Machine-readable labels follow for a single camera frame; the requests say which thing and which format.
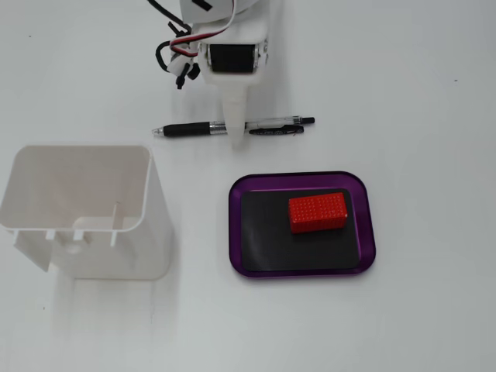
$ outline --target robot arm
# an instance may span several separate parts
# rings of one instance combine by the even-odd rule
[[[194,79],[199,71],[207,83],[219,88],[227,132],[233,143],[239,143],[248,87],[262,80],[268,60],[268,0],[181,0],[181,12],[195,32],[171,18],[184,31],[169,24],[177,37],[157,48],[157,60],[177,76],[178,88],[186,76]],[[171,49],[168,66],[161,56],[166,46]]]

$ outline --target plastic bin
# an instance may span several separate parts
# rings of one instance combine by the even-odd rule
[[[132,146],[26,146],[0,207],[14,246],[43,270],[76,278],[156,279],[172,225],[151,151]]]

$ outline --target textured red brick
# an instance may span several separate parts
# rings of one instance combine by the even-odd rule
[[[342,192],[289,199],[289,220],[294,234],[342,229],[347,217]]]

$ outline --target purple rim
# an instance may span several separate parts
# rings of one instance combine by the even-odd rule
[[[241,196],[247,191],[290,191],[345,188],[351,195],[360,261],[351,269],[248,271],[241,261]],[[375,260],[374,231],[367,190],[363,182],[347,172],[251,174],[240,178],[229,192],[229,259],[245,277],[300,277],[354,275],[363,273]]]

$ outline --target pen clip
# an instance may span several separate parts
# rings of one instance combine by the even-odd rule
[[[302,126],[282,126],[280,128],[259,128],[252,129],[248,133],[256,136],[282,136],[284,134],[299,134],[305,129]]]

